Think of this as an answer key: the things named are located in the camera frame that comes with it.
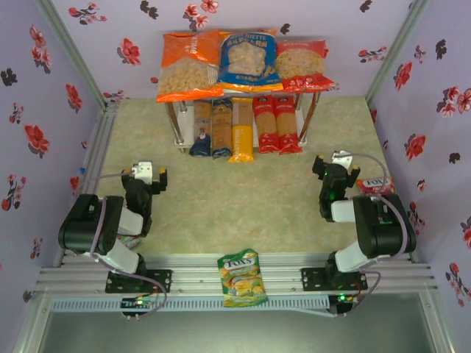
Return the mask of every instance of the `red pasta bag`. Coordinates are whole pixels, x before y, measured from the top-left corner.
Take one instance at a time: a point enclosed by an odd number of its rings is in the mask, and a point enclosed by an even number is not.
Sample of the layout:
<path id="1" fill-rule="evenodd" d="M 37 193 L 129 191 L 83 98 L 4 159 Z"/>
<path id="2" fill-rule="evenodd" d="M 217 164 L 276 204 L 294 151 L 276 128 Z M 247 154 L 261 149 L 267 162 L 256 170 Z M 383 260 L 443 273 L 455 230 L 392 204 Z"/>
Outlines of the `red pasta bag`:
<path id="1" fill-rule="evenodd" d="M 325 40 L 278 41 L 275 70 L 285 92 L 313 93 L 327 90 L 333 81 L 324 76 Z"/>
<path id="2" fill-rule="evenodd" d="M 257 125 L 258 153 L 279 152 L 273 97 L 255 97 L 252 106 Z"/>
<path id="3" fill-rule="evenodd" d="M 296 106 L 293 96 L 276 96 L 274 101 L 280 154 L 302 152 L 298 146 Z"/>

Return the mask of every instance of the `table surface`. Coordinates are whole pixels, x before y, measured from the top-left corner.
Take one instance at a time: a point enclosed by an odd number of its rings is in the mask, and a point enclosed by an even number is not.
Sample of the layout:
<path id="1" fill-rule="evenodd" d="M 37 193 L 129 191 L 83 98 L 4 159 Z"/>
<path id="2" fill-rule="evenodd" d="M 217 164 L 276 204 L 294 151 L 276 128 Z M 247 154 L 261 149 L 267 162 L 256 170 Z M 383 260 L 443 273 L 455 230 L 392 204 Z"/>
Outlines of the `table surface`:
<path id="1" fill-rule="evenodd" d="M 310 99 L 302 107 L 308 110 Z M 152 228 L 141 254 L 331 252 L 355 240 L 355 224 L 332 224 L 319 215 L 322 182 L 312 174 L 317 154 L 333 150 L 371 154 L 384 161 L 363 98 L 321 97 L 303 153 L 255 155 L 255 162 L 194 158 L 174 145 L 165 106 L 151 99 L 123 101 L 102 173 L 117 173 L 140 160 L 154 172 L 168 170 L 166 192 L 154 196 Z M 381 177 L 375 162 L 355 158 L 360 178 Z M 119 178 L 100 182 L 99 196 L 124 196 Z M 358 194 L 354 187 L 348 196 Z"/>

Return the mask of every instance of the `blue pasta bag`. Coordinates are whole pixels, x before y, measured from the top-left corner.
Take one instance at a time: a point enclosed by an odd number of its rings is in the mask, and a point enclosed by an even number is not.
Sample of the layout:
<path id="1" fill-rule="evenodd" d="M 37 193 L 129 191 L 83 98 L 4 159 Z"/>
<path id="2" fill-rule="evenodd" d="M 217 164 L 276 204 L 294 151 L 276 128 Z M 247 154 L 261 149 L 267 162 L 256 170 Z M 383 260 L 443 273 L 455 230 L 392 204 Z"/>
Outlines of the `blue pasta bag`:
<path id="1" fill-rule="evenodd" d="M 275 71 L 274 33 L 221 33 L 221 36 L 219 87 L 249 93 L 283 89 Z"/>

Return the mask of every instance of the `green snack bag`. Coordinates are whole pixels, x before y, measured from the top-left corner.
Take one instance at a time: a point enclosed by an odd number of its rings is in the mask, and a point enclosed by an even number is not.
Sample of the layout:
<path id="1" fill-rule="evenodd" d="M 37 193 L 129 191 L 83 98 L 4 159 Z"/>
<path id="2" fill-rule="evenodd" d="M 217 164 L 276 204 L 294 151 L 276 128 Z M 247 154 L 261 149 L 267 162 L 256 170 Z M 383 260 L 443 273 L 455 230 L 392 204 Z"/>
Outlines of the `green snack bag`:
<path id="1" fill-rule="evenodd" d="M 268 301 L 257 252 L 246 249 L 218 260 L 225 307 L 252 307 Z"/>

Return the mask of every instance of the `lavender wall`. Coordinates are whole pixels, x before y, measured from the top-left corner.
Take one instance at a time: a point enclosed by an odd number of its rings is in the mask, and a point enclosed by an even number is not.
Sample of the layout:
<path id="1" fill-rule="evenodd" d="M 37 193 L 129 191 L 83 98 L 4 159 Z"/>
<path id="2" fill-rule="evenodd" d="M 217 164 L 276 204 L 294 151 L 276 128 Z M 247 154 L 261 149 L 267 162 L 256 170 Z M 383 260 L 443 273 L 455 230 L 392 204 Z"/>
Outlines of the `lavender wall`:
<path id="1" fill-rule="evenodd" d="M 0 18 L 0 350 L 11 352 L 99 108 L 33 1 L 3 3 Z"/>
<path id="2" fill-rule="evenodd" d="M 52 0 L 106 98 L 154 98 L 165 32 L 278 28 L 278 37 L 327 39 L 328 94 L 364 96 L 412 0 Z M 184 18 L 185 10 L 191 11 Z M 123 39 L 132 63 L 117 53 Z"/>
<path id="3" fill-rule="evenodd" d="M 458 352 L 471 347 L 470 16 L 467 0 L 432 1 L 371 106 Z"/>

